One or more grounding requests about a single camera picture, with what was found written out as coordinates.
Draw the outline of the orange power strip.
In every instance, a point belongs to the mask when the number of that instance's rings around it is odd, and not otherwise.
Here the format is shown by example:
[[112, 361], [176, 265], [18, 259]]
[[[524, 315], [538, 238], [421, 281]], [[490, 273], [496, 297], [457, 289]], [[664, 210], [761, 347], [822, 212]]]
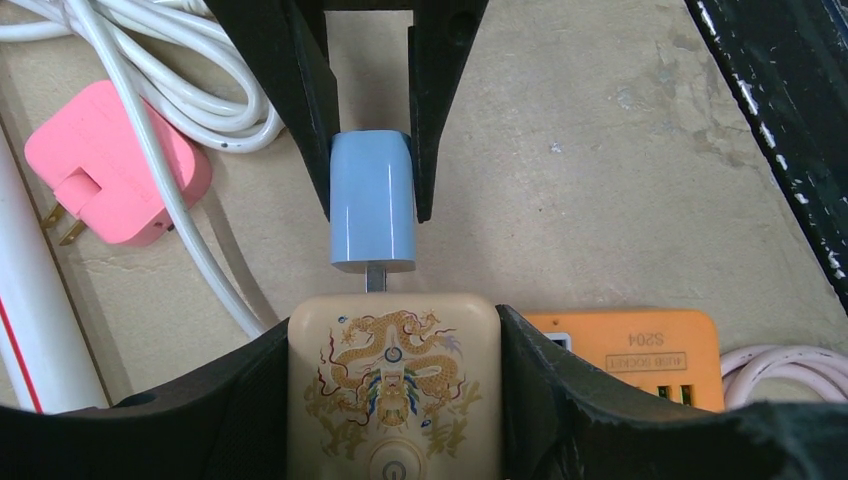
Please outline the orange power strip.
[[[212, 182], [207, 149], [253, 153], [284, 130], [255, 76], [202, 1], [96, 1], [125, 76], [144, 102], [175, 191], [186, 207]], [[137, 35], [189, 48], [223, 68], [246, 92], [243, 103], [208, 93], [142, 47]], [[617, 379], [708, 411], [724, 408], [718, 337], [694, 310], [533, 314], [551, 341]]]

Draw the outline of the beige cube socket adapter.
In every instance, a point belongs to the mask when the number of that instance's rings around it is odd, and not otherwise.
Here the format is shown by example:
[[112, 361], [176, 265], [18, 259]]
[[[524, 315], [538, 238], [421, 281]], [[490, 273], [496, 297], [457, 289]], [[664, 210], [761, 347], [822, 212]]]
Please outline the beige cube socket adapter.
[[501, 479], [501, 326], [472, 294], [363, 293], [288, 323], [290, 479]]

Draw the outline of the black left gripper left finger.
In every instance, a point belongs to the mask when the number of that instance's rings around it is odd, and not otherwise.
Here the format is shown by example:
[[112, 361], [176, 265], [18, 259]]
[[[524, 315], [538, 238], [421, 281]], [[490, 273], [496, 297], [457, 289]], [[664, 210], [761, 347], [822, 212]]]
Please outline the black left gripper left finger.
[[2, 478], [285, 478], [287, 334], [282, 322], [111, 408], [2, 408]]

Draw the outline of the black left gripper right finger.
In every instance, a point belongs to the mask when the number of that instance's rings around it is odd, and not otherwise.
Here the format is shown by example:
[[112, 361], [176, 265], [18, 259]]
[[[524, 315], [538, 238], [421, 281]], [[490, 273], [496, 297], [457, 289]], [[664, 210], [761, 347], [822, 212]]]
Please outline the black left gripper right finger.
[[712, 413], [638, 390], [500, 305], [509, 479], [843, 479], [847, 407]]

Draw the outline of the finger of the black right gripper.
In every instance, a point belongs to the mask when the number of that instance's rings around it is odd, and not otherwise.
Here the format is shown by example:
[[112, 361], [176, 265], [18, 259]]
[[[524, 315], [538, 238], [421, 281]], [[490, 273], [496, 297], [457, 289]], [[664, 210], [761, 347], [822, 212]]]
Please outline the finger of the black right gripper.
[[322, 1], [209, 0], [295, 141], [321, 207], [330, 213], [330, 152], [340, 132]]
[[432, 218], [440, 140], [489, 2], [412, 3], [408, 29], [411, 151], [417, 220]]

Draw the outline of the blue square charger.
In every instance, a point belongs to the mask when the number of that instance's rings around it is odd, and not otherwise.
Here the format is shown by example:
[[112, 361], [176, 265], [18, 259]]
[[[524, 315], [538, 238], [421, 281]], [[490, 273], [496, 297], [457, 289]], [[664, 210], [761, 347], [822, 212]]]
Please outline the blue square charger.
[[330, 156], [330, 260], [385, 292], [390, 273], [416, 268], [410, 138], [396, 130], [335, 135]]

